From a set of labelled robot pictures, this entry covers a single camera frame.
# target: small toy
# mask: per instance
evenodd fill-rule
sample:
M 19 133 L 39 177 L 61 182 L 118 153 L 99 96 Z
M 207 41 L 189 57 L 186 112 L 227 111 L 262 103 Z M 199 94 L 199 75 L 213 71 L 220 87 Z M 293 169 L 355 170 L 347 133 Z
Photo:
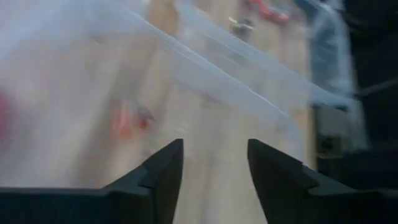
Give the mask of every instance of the small toy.
M 263 0 L 244 0 L 249 4 L 256 4 L 260 15 L 262 18 L 267 19 L 269 21 L 278 23 L 278 24 L 285 24 L 287 21 L 290 20 L 290 13 L 286 9 L 286 7 L 282 6 L 266 6 L 263 3 Z
M 229 18 L 229 21 L 233 23 L 233 27 L 239 30 L 253 30 L 253 22 L 250 19 L 240 19 L 236 20 L 232 17 Z
M 250 19 L 236 20 L 233 19 L 232 17 L 230 17 L 229 20 L 233 23 L 232 28 L 235 36 L 243 41 L 246 41 L 248 36 L 248 31 L 253 30 L 252 21 Z
M 132 139 L 135 130 L 148 130 L 151 121 L 155 121 L 154 116 L 146 107 L 123 101 L 113 110 L 111 132 L 116 139 Z

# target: wooden surface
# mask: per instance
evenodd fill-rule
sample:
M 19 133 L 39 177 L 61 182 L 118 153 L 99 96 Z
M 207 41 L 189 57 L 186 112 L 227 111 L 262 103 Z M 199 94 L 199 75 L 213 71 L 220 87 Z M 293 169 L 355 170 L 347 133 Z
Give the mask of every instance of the wooden surface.
M 178 12 L 171 5 L 169 0 L 152 1 L 147 19 L 168 34 L 176 35 L 173 32 L 175 31 L 173 24 L 178 23 Z M 308 52 L 304 32 L 305 17 L 300 9 L 292 4 L 290 6 L 294 20 L 285 27 L 264 21 L 258 16 L 252 16 L 255 31 L 249 37 L 249 43 L 259 50 L 269 52 L 299 74 L 306 75 Z M 169 10 L 159 13 L 160 7 Z M 228 17 L 241 16 L 245 13 L 241 12 L 239 1 L 235 0 L 200 1 L 198 7 L 207 14 L 206 17 L 209 20 L 226 30 L 231 25 Z M 226 111 L 220 113 L 216 107 L 212 109 L 212 112 L 200 113 L 201 119 L 209 120 L 211 117 L 210 122 L 212 122 L 212 124 L 203 123 L 201 130 L 217 135 L 223 132 L 220 128 L 224 126 L 223 123 L 227 122 L 226 120 L 241 120 L 238 118 L 240 115 L 229 114 Z M 305 138 L 305 162 L 313 167 L 312 112 L 302 110 L 291 116 L 298 122 Z M 246 139 L 258 134 L 251 130 L 250 124 L 253 123 L 245 120 L 244 124 L 241 123 L 238 134 L 229 134 L 226 139 L 220 138 L 222 143 L 217 144 L 217 150 L 208 154 L 206 158 L 189 159 L 188 156 L 184 164 L 183 184 L 175 223 L 266 223 L 252 186 L 244 151 Z M 209 142 L 203 146 L 215 145 Z M 185 149 L 189 153 L 192 145 L 189 144 Z
M 235 19 L 250 18 L 254 22 L 254 31 L 249 35 L 247 42 L 255 48 L 271 54 L 299 75 L 306 77 L 310 72 L 308 71 L 309 56 L 305 15 L 290 0 L 284 2 L 288 6 L 292 18 L 283 26 L 264 20 L 257 13 L 248 11 L 240 0 L 196 0 L 196 7 L 203 11 L 204 18 L 231 33 L 233 31 L 229 17 Z M 176 35 L 179 16 L 174 7 L 174 0 L 152 1 L 147 19 L 166 33 Z M 276 83 L 265 83 L 265 85 L 277 86 Z M 280 89 L 276 88 L 275 94 L 280 94 L 278 91 Z M 295 111 L 290 115 L 302 130 L 306 150 L 305 162 L 309 167 L 315 168 L 312 110 L 307 108 Z

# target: red object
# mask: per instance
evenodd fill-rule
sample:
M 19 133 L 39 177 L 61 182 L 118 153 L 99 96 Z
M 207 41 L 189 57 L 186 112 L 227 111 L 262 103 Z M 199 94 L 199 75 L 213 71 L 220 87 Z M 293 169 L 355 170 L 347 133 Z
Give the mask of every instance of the red object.
M 116 139 L 132 138 L 132 114 L 129 110 L 115 109 L 112 117 L 112 135 Z
M 285 24 L 289 19 L 289 15 L 279 14 L 278 12 L 272 11 L 268 6 L 264 5 L 262 0 L 244 0 L 246 2 L 257 4 L 260 15 L 262 18 L 276 22 L 278 24 Z
M 145 119 L 140 119 L 138 122 L 138 126 L 141 129 L 147 129 L 148 128 L 148 121 Z

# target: black object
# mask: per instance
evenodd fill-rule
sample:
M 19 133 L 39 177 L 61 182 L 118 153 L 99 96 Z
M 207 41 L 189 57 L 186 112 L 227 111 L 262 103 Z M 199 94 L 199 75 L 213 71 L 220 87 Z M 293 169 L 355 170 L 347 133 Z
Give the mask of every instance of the black object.
M 345 0 L 359 98 L 374 150 L 398 142 L 398 2 Z
M 247 42 L 251 31 L 250 27 L 253 27 L 253 22 L 250 19 L 239 19 L 236 24 L 233 24 L 233 34 L 242 41 Z
M 398 223 L 396 190 L 352 189 L 256 139 L 248 159 L 269 224 Z
M 350 149 L 352 145 L 347 107 L 318 103 L 312 109 L 317 156 L 340 157 L 343 150 Z
M 0 223 L 171 224 L 183 167 L 176 139 L 102 189 L 0 189 Z
M 398 189 L 397 157 L 392 148 L 318 158 L 318 172 L 355 189 Z

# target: transparent plastic film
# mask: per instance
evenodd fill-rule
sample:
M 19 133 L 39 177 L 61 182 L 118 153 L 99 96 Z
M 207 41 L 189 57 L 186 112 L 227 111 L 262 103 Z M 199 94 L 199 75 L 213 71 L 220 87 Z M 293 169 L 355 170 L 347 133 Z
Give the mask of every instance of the transparent plastic film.
M 182 2 L 178 6 L 184 17 L 179 36 L 184 44 L 243 82 L 256 93 L 267 98 L 286 113 L 305 109 L 314 102 L 340 105 L 349 100 L 323 90 L 309 81 L 309 77 L 306 77 L 311 74 L 307 68 L 309 64 L 300 59 L 305 58 L 305 43 L 300 45 L 293 40 L 286 41 L 293 46 L 302 46 L 302 54 L 299 57 L 294 52 L 298 52 L 300 49 L 290 48 L 293 52 L 290 53 L 289 50 L 284 50 L 283 47 L 275 44 L 270 47 L 274 47 L 276 51 L 280 51 L 279 53 L 285 56 L 270 56 L 233 37 L 201 16 L 193 16 L 192 5 Z M 268 32 L 262 33 L 263 36 L 259 38 L 266 39 Z M 283 35 L 283 38 L 291 37 L 291 34 Z M 279 41 L 280 38 L 273 37 L 272 40 Z
M 1 71 L 12 105 L 2 186 L 100 188 L 183 138 L 174 223 L 264 223 L 248 139 L 305 160 L 285 113 L 114 2 L 69 2 Z M 132 128 L 118 138 L 115 123 Z
M 352 95 L 348 34 L 342 18 L 332 7 L 314 0 L 180 0 L 251 46 L 269 53 L 301 75 L 291 65 L 307 62 L 318 86 L 343 95 Z

